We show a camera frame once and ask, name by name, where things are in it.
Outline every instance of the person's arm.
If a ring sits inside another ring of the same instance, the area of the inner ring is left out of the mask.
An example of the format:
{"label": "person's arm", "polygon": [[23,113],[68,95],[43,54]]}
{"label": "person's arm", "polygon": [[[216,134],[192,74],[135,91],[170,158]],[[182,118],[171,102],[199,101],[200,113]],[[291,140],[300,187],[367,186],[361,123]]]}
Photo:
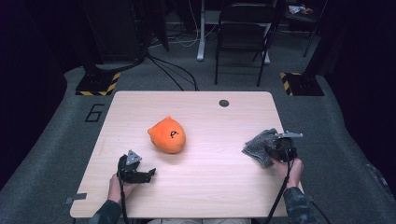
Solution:
{"label": "person's arm", "polygon": [[[276,165],[279,176],[284,179],[288,173],[288,164],[276,160],[273,160],[273,163]],[[319,223],[318,219],[312,214],[312,208],[309,206],[309,201],[298,188],[304,169],[303,162],[296,158],[294,161],[291,161],[290,164],[292,164],[290,178],[283,193],[289,222],[292,224]]]}
{"label": "person's arm", "polygon": [[[125,198],[131,194],[132,190],[138,186],[137,184],[124,183],[123,191]],[[102,207],[90,219],[90,224],[112,224],[117,223],[121,210],[120,182],[116,175],[110,179],[107,200]]]}

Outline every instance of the black curtain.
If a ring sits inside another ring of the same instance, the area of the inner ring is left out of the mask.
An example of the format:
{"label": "black curtain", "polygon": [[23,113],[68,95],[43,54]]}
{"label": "black curtain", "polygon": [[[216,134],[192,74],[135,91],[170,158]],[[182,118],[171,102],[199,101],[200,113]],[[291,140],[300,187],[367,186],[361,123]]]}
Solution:
{"label": "black curtain", "polygon": [[359,1],[349,20],[338,60],[326,79],[346,128],[396,195],[396,22],[390,1]]}
{"label": "black curtain", "polygon": [[0,3],[0,188],[44,131],[64,97],[64,73],[81,66],[69,40],[78,21],[99,60],[78,0],[7,0]]}

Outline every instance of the gray cloth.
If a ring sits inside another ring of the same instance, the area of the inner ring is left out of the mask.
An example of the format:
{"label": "gray cloth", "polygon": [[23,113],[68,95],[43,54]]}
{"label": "gray cloth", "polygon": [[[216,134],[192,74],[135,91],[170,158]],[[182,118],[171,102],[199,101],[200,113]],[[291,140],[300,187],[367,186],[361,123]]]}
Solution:
{"label": "gray cloth", "polygon": [[257,160],[264,168],[272,165],[271,158],[268,156],[268,149],[274,147],[274,140],[277,134],[276,129],[265,130],[246,142],[243,153]]}

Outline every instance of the gray carpet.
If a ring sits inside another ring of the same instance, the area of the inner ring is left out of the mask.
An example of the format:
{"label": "gray carpet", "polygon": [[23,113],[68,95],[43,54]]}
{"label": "gray carpet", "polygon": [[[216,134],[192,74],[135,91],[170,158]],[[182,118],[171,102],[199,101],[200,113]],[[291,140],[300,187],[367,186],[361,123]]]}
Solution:
{"label": "gray carpet", "polygon": [[[370,162],[345,129],[340,108],[324,77],[317,77],[325,93],[323,97],[286,94],[279,74],[304,71],[318,38],[304,58],[306,43],[307,39],[301,35],[278,33],[270,49],[271,64],[264,67],[260,87],[255,85],[256,68],[244,70],[243,75],[230,74],[229,68],[221,68],[219,84],[214,85],[216,42],[213,37],[206,41],[203,62],[196,61],[198,42],[191,47],[171,44],[169,52],[161,46],[154,47],[149,53],[190,71],[200,91],[271,92],[284,130],[304,134],[304,138],[295,140],[299,157],[305,164],[304,191],[315,197],[332,223],[396,223],[396,204],[367,168]],[[235,55],[224,54],[224,58],[235,59]],[[114,96],[114,92],[109,96],[76,96],[75,88],[83,75],[82,68],[65,74],[68,88],[62,103],[0,192],[0,223],[72,223],[71,204],[64,204],[64,199],[78,190]],[[185,91],[194,90],[184,78],[172,76]],[[145,60],[121,73],[115,91],[180,89],[161,69]],[[103,111],[101,118],[98,122],[84,122],[95,104],[103,105],[96,107]],[[315,213],[326,223],[318,211]],[[77,220],[77,223],[86,222],[87,219]],[[273,222],[286,223],[287,220],[274,218]]]}

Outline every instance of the table leg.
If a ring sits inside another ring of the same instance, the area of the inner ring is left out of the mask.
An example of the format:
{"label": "table leg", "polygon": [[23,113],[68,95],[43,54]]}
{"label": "table leg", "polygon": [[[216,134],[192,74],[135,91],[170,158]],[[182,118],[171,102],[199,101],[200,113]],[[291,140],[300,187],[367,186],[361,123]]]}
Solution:
{"label": "table leg", "polygon": [[205,0],[201,4],[201,38],[199,41],[197,60],[203,61],[205,54]]}

